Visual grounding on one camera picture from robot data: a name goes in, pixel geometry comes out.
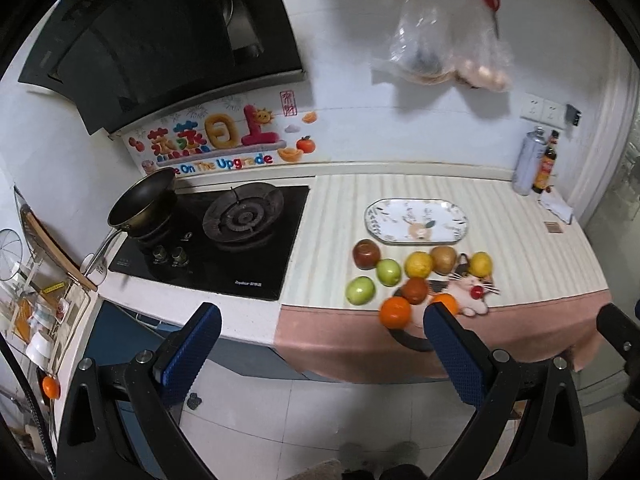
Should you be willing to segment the green apple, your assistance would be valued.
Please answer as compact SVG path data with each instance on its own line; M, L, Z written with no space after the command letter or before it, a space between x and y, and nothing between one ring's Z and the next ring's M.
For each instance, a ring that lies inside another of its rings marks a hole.
M376 277L378 281L386 286L396 286L402 278L402 269L400 264L394 259L381 259L375 267Z
M367 276L358 276L351 280L345 289L345 297L353 306L362 306L370 302L376 294L374 281Z

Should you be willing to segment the yellow lemon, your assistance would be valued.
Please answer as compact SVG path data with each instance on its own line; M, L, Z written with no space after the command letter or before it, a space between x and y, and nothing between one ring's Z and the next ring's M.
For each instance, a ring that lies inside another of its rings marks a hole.
M427 278L433 271L433 258L428 252L413 252L404 263L408 278Z
M469 261L469 272L477 278L488 278L492 273L492 259L487 252L476 252Z

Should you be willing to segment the black gas stove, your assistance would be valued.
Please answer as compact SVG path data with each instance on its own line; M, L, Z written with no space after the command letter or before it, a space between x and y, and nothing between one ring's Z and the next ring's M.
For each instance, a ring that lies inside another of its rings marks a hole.
M248 299L280 298L309 188L249 183L182 194L167 226L128 237L110 270Z

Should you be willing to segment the small red cherry tomato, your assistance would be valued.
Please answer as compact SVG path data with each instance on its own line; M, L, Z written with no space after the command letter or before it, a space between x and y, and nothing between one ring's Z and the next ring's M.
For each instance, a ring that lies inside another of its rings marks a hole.
M484 287L476 285L471 289L471 297L473 299L480 299L484 297Z

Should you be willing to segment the knitted cat mat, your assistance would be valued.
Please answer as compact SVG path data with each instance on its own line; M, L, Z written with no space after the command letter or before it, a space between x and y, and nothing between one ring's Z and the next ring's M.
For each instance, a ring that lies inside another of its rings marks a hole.
M458 258L457 266L447 276L446 280L427 280L430 294L422 302L421 306L428 306L434 295L446 292L451 294L458 300L460 311L457 315L464 315L468 318L474 318L477 315L485 315L488 313L488 296L499 295L500 289L495 285L492 276L488 278L477 278L469 272L469 258L465 254L461 254ZM484 297L473 299L471 297L471 289L480 285L484 287ZM403 330L387 330L393 340L401 344L403 347L420 353L433 352L434 347L425 337L411 335L405 329Z

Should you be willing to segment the bright orange front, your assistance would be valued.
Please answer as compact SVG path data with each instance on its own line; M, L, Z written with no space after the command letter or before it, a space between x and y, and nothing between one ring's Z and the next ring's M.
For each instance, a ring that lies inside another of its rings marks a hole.
M378 310L378 320L388 330L403 330L411 321L410 302L399 296L387 298Z

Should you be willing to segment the plastic bag dark contents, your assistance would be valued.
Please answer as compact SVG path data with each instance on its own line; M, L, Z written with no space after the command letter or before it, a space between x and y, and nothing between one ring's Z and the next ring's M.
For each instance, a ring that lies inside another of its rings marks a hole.
M454 76L450 14L436 0L406 0L392 36L371 58L374 72L434 86Z

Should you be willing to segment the dark orange fruit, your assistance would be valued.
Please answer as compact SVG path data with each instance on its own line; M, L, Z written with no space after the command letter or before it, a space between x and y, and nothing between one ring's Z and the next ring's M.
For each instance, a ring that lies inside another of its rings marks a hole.
M409 278L400 288L400 294L409 304L422 304L430 294L430 288L425 278Z

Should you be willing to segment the white patterned oval plate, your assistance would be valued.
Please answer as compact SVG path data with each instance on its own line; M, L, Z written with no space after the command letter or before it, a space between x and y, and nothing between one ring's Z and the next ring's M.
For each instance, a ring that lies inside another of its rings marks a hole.
M469 231L459 206L431 198L382 198L367 206L363 220L385 245L453 245Z

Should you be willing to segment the dark red apple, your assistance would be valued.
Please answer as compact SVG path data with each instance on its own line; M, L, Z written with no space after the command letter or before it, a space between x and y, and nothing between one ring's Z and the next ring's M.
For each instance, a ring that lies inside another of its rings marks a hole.
M352 260L360 270L374 269L381 260L381 251L378 244L368 238L358 240L352 248Z

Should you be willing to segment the silver spray can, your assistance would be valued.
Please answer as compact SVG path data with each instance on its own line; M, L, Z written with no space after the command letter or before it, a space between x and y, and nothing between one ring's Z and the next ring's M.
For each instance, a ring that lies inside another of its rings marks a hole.
M527 196L532 192L533 182L546 146L543 128L536 127L526 134L512 176L512 188L518 195Z

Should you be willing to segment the dark sauce bottle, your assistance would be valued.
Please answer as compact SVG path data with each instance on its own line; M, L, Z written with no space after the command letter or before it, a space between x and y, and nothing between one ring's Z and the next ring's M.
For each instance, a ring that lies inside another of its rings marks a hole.
M558 130L553 130L550 134L547 147L541 157L540 166L532 185L532 190L535 193L541 194L548 188L548 182L551 177L552 169L554 167L556 158L558 157L556 147L558 146L559 137L560 133Z

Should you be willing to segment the brown kiwi fruit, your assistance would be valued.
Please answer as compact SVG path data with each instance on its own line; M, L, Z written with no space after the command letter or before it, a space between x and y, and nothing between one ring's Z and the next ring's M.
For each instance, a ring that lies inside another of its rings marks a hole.
M433 271L439 275L450 274L457 265L458 253L451 246L435 246L430 251Z

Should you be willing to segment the colourful wall sticker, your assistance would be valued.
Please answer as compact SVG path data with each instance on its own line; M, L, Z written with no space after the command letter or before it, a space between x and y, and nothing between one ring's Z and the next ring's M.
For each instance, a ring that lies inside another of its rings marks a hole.
M311 162L319 155L319 111L290 87L224 96L170 112L122 133L145 174L179 178Z

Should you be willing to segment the white folded cloth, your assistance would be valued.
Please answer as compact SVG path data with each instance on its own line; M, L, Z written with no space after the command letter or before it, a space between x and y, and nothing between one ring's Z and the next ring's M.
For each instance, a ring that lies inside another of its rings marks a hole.
M554 188L542 192L539 195L539 203L568 226L572 224L574 210Z

